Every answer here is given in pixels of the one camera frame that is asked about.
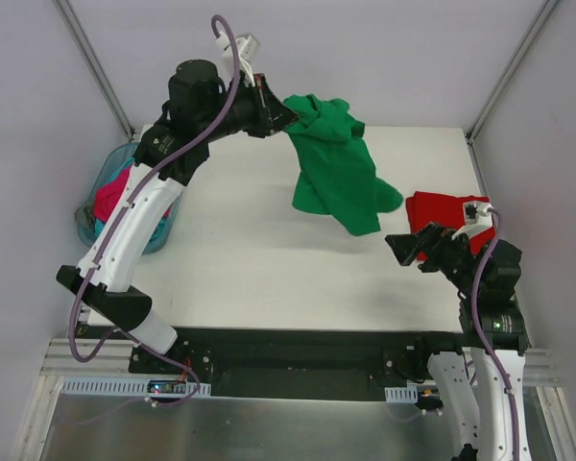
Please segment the green t shirt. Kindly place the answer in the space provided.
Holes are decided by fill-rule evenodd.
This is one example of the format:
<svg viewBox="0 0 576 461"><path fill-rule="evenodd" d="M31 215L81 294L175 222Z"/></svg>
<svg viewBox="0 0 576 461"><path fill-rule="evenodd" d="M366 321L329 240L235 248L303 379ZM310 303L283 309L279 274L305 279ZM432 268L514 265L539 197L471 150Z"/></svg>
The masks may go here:
<svg viewBox="0 0 576 461"><path fill-rule="evenodd" d="M403 196L377 176L364 139L365 123L340 98L292 95L284 104L299 116L284 130L300 167L293 208L331 216L353 236L381 231L379 215L398 210Z"/></svg>

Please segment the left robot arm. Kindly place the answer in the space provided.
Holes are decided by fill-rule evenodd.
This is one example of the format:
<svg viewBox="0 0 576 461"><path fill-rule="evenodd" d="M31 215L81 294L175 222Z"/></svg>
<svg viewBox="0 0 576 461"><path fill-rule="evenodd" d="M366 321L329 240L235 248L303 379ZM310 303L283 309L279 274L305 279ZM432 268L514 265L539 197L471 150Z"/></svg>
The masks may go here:
<svg viewBox="0 0 576 461"><path fill-rule="evenodd" d="M169 98L141 136L101 234L77 265L63 265L57 273L58 283L75 296L69 326L77 324L82 305L90 307L151 349L151 362L164 374L181 367L184 352L152 299L132 286L139 258L160 219L207 161L210 143L239 132L264 138L299 118L271 91L264 74L238 71L224 85L210 61L181 63L168 88Z"/></svg>

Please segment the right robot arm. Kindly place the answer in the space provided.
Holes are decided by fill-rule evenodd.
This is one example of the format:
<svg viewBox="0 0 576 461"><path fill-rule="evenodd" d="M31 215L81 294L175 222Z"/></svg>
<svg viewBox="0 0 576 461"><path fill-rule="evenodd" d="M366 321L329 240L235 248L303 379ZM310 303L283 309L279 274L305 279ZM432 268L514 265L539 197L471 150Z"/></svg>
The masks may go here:
<svg viewBox="0 0 576 461"><path fill-rule="evenodd" d="M431 223L385 238L397 263L419 255L424 274L442 274L457 290L461 340L421 338L415 372L433 379L448 418L456 460L528 460L523 403L528 337L516 302L522 252L494 236L478 254L465 233Z"/></svg>

